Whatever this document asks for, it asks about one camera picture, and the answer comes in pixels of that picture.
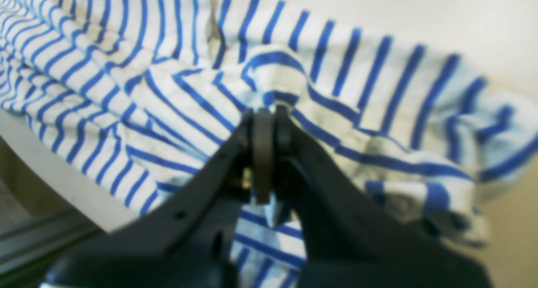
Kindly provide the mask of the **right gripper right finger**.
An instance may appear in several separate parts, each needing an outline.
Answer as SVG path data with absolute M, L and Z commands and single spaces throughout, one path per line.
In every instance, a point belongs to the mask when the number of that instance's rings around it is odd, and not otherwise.
M 274 190 L 298 215 L 307 263 L 300 288 L 490 288 L 478 262 L 402 225 L 275 110 Z

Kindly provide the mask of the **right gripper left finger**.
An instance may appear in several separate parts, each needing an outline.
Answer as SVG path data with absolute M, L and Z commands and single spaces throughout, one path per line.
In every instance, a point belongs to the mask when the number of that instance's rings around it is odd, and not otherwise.
M 244 204 L 268 204 L 274 117 L 249 110 L 194 178 L 138 221 L 77 246 L 46 273 L 50 288 L 236 288 L 230 262 Z

